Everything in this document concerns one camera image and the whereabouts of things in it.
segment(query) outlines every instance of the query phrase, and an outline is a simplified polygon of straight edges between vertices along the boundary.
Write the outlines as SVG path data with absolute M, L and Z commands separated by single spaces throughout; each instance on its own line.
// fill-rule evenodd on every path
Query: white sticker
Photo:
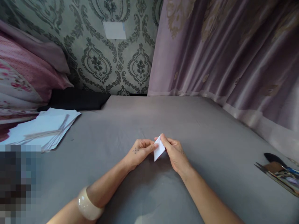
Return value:
M 126 39 L 125 25 L 121 22 L 103 22 L 107 39 Z

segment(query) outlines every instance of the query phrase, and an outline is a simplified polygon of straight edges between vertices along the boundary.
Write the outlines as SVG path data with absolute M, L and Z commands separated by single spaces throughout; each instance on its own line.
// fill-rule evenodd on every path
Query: white paper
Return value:
M 124 24 L 121 22 L 103 22 L 107 39 L 126 39 Z
M 159 146 L 154 150 L 154 161 L 156 161 L 159 158 L 159 156 L 165 151 L 165 147 L 161 141 L 161 135 L 158 137 L 155 143 Z
M 41 112 L 36 119 L 10 129 L 9 138 L 0 144 L 41 145 L 42 152 L 55 149 L 80 114 L 76 110 L 49 108 Z

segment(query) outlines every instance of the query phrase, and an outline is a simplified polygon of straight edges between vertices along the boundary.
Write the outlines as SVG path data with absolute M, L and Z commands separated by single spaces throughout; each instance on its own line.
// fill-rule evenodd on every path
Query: bed sheet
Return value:
M 195 169 L 245 223 L 299 223 L 299 199 L 254 166 L 267 163 L 265 152 L 291 165 L 288 159 L 213 101 L 177 96 L 111 96 L 102 110 L 83 111 L 57 150 L 41 155 L 41 199 L 32 223 L 46 223 L 136 139 L 161 133 L 181 142 Z M 129 173 L 98 223 L 203 220 L 163 153 Z

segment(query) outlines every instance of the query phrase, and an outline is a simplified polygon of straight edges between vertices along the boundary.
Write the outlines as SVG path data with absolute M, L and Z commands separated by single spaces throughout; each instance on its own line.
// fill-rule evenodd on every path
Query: forearm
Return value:
M 204 179 L 190 167 L 180 174 L 205 224 L 243 223 L 207 185 Z
M 124 160 L 117 163 L 104 176 L 87 188 L 90 201 L 96 207 L 103 208 L 132 169 Z
M 123 160 L 116 164 L 104 176 L 87 188 L 89 200 L 98 208 L 103 208 L 112 195 L 132 170 L 132 167 Z M 64 206 L 48 224 L 94 224 L 96 220 L 89 221 L 80 213 L 77 198 Z

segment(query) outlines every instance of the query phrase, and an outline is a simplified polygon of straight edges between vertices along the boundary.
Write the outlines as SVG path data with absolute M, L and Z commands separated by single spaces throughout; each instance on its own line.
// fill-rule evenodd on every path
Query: pixelated area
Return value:
M 40 152 L 37 145 L 0 146 L 0 224 L 28 223 L 40 198 Z

